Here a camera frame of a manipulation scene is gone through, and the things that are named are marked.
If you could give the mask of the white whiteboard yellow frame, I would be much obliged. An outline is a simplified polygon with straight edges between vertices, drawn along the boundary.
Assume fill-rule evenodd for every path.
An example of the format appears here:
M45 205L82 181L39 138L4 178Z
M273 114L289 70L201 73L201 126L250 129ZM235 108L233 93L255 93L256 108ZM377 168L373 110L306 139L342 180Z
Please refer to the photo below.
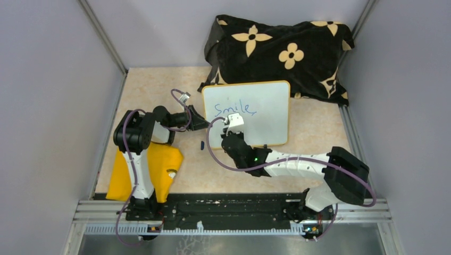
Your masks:
M205 118L238 113L244 138L251 146L277 146L288 141L290 84L287 81L206 86L202 89Z

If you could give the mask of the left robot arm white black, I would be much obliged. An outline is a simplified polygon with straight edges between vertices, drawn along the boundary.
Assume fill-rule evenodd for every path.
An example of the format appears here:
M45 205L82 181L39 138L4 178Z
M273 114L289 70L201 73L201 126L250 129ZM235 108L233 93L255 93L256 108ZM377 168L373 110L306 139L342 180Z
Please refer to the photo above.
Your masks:
M183 155L173 147L177 132L207 128L209 122L192 105L183 112L169 113L164 106L152 112L129 110L113 132L117 147L106 198L139 203L138 212L147 220L167 201Z

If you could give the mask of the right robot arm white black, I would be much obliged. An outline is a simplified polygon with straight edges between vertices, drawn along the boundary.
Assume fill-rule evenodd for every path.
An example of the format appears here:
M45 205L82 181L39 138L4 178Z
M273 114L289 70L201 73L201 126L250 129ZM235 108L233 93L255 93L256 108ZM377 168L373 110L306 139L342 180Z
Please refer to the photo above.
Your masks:
M251 147L243 133L223 134L221 147L240 172L253 177L302 177L321 181L305 190L300 214L313 219L321 210L344 202L363 206L368 192L369 167L342 147L317 155L295 155Z

